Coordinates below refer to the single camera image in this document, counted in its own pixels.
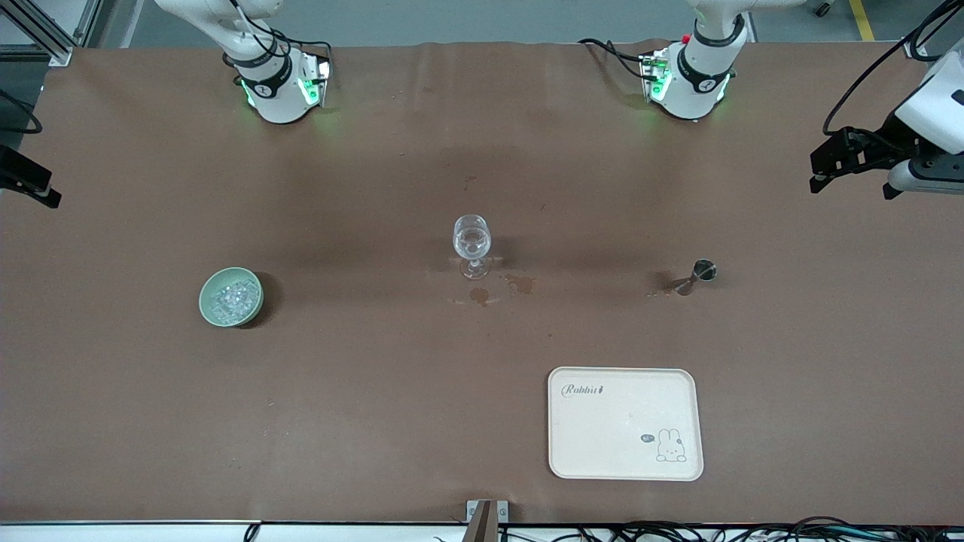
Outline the aluminium frame post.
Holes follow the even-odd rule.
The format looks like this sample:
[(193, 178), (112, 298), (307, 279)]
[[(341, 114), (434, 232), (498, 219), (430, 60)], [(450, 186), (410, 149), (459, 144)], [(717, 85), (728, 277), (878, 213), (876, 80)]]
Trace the aluminium frame post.
[(104, 0), (0, 0), (0, 59), (67, 66), (87, 46)]

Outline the clear ice cubes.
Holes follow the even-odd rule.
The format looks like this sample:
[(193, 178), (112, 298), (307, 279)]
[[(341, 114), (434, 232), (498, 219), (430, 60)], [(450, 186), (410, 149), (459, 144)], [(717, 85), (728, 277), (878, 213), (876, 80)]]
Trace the clear ice cubes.
[(253, 281), (232, 282), (212, 295), (211, 315), (222, 324), (238, 324), (250, 315), (259, 298), (259, 287)]

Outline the green ceramic bowl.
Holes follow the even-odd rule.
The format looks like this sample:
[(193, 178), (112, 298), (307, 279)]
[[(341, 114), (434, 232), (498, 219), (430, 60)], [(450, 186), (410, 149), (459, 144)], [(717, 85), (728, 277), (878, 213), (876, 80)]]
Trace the green ceramic bowl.
[[(225, 285), (229, 285), (229, 284), (232, 284), (232, 282), (237, 282), (241, 280), (251, 280), (259, 287), (259, 294), (261, 295), (261, 298), (258, 299), (258, 304), (252, 310), (250, 315), (248, 315), (244, 320), (242, 320), (238, 324), (226, 325), (226, 324), (217, 322), (217, 320), (214, 319), (214, 317), (211, 315), (212, 295), (214, 294), (215, 291), (217, 291), (220, 288), (223, 288)], [(263, 302), (264, 302), (264, 293), (263, 293), (261, 280), (259, 280), (258, 276), (255, 275), (254, 272), (243, 267), (228, 267), (228, 268), (221, 269), (216, 273), (214, 273), (213, 275), (211, 275), (207, 279), (207, 281), (204, 282), (202, 289), (200, 289), (199, 299), (197, 299), (197, 305), (199, 306), (200, 314), (203, 316), (204, 319), (206, 319), (208, 323), (218, 328), (234, 328), (234, 327), (243, 326), (245, 324), (252, 322), (252, 320), (255, 319), (255, 316), (258, 315), (258, 313), (261, 311)]]

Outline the metal jigger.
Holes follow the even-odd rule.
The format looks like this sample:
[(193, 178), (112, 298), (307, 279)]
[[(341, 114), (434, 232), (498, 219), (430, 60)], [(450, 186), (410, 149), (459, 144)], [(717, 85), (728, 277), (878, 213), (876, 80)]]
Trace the metal jigger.
[(697, 260), (693, 265), (690, 275), (678, 282), (671, 288), (672, 292), (681, 296), (688, 296), (696, 284), (700, 282), (711, 282), (718, 275), (718, 268), (711, 260)]

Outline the cream rabbit print tray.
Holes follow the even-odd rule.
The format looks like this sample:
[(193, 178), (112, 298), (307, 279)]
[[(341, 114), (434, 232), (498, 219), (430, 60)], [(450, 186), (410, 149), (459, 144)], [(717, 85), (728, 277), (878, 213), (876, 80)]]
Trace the cream rabbit print tray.
[(697, 387), (682, 368), (558, 367), (547, 389), (555, 476), (660, 483), (702, 476)]

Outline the brown table cover sheet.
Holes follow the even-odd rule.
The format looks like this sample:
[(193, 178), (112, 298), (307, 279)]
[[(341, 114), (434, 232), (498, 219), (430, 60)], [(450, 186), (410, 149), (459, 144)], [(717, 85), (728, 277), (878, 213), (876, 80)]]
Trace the brown table cover sheet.
[[(964, 198), (808, 186), (885, 49), (749, 45), (686, 123), (584, 46), (345, 48), (290, 126), (212, 49), (75, 53), (21, 145), (61, 206), (0, 196), (0, 521), (964, 525)], [(702, 476), (555, 476), (558, 367), (690, 373)]]

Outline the clear wine glass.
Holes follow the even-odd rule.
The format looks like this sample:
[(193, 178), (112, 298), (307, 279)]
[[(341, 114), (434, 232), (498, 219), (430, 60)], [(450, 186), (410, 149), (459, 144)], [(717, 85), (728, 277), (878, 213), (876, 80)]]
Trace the clear wine glass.
[(488, 272), (491, 230), (477, 214), (459, 217), (453, 227), (453, 247), (460, 257), (461, 272), (468, 280), (480, 280)]

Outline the brown vertical post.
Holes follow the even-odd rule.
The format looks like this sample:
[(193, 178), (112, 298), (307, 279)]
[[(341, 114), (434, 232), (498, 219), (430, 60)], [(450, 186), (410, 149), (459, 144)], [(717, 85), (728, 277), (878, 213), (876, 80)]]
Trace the brown vertical post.
[(462, 542), (497, 542), (496, 501), (478, 501), (471, 512)]

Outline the grey metal bracket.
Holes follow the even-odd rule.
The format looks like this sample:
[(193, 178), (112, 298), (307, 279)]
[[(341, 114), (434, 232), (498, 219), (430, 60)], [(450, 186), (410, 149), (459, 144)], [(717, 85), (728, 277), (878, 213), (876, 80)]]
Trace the grey metal bracket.
[(476, 511), (480, 507), (485, 508), (485, 503), (489, 502), (489, 511), (496, 517), (497, 524), (508, 524), (510, 522), (509, 501), (506, 500), (469, 500), (465, 502), (465, 524), (472, 521)]

